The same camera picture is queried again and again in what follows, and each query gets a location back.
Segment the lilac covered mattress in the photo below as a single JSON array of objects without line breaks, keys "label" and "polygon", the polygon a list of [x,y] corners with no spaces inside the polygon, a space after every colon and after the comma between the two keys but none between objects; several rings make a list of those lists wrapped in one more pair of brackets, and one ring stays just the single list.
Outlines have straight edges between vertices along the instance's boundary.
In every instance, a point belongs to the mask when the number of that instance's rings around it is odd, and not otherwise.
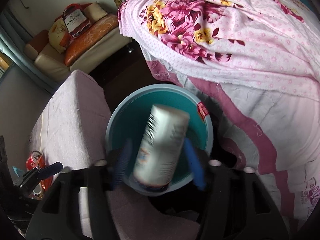
[{"label": "lilac covered mattress", "polygon": [[[105,133],[111,117],[103,89],[80,70],[72,72],[39,116],[29,151],[42,153],[74,170],[105,156]],[[195,239],[199,225],[158,212],[148,198],[126,185],[108,192],[112,217],[121,239]]]}]

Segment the red soda can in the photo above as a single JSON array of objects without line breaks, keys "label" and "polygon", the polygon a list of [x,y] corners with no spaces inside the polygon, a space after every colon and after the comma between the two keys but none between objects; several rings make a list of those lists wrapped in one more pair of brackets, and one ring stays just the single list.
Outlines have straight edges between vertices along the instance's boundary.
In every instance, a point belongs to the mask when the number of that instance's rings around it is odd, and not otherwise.
[{"label": "red soda can", "polygon": [[29,155],[27,161],[25,162],[25,166],[27,171],[32,170],[33,168],[35,168],[38,163],[39,163],[39,159],[42,157],[42,153],[39,151],[33,151],[31,152],[31,154]]}]

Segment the pink floral blanket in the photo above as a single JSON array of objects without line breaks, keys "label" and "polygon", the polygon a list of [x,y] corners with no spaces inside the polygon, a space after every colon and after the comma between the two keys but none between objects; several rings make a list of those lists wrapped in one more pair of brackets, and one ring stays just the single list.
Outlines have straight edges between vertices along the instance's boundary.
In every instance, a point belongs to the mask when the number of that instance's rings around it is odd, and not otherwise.
[{"label": "pink floral blanket", "polygon": [[319,20],[299,0],[127,0],[118,20],[187,76],[319,100]]}]

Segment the orange leather seat cushion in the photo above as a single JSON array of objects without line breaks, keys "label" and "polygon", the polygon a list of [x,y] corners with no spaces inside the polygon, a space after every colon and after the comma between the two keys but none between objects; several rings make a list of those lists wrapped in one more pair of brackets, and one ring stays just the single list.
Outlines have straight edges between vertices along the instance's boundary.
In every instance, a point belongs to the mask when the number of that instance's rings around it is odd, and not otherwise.
[{"label": "orange leather seat cushion", "polygon": [[83,53],[118,26],[116,15],[109,14],[95,22],[88,31],[73,40],[65,52],[64,63],[70,67]]}]

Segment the cream cartoon pillow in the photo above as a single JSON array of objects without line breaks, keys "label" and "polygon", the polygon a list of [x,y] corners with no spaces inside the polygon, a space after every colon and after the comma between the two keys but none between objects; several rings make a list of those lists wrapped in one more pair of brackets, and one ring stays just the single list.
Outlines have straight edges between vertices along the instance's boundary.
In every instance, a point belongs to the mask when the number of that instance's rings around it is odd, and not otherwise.
[{"label": "cream cartoon pillow", "polygon": [[70,42],[70,35],[62,18],[56,20],[48,31],[50,45],[57,50],[59,54],[66,51]]}]

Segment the red sticker on bin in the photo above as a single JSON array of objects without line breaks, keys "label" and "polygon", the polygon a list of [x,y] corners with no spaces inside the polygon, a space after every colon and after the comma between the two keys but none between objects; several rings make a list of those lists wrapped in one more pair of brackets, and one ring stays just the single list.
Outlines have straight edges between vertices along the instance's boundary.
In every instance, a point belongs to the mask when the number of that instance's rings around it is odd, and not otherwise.
[{"label": "red sticker on bin", "polygon": [[201,101],[197,104],[197,113],[200,116],[202,121],[204,121],[206,116],[209,114],[205,105]]}]

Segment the beige square pillow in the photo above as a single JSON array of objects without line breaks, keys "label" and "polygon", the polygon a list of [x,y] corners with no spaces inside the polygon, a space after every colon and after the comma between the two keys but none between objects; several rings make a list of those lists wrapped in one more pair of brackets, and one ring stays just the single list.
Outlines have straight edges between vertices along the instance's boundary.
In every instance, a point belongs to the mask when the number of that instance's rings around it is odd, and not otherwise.
[{"label": "beige square pillow", "polygon": [[84,4],[82,6],[82,9],[91,23],[95,23],[103,17],[107,16],[107,12],[97,2]]}]

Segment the cream leather sofa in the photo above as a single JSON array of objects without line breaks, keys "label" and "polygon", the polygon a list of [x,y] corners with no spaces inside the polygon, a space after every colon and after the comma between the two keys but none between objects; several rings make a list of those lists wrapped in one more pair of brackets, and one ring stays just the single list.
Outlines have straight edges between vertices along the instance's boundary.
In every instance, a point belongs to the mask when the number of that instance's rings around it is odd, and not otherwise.
[{"label": "cream leather sofa", "polygon": [[75,70],[90,73],[131,42],[130,38],[120,34],[117,16],[112,14],[94,23],[62,53],[50,44],[50,33],[41,31],[24,46],[23,52],[40,72],[57,83],[65,81]]}]

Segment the white and mauve bedsheet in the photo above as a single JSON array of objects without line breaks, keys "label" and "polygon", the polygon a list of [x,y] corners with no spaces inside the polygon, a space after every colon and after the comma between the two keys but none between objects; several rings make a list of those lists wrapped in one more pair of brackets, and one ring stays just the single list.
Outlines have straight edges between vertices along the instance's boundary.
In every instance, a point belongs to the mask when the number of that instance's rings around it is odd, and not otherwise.
[{"label": "white and mauve bedsheet", "polygon": [[218,118],[223,149],[254,168],[280,213],[306,221],[319,202],[319,102],[275,91],[214,83],[148,67],[159,81],[195,94]]}]

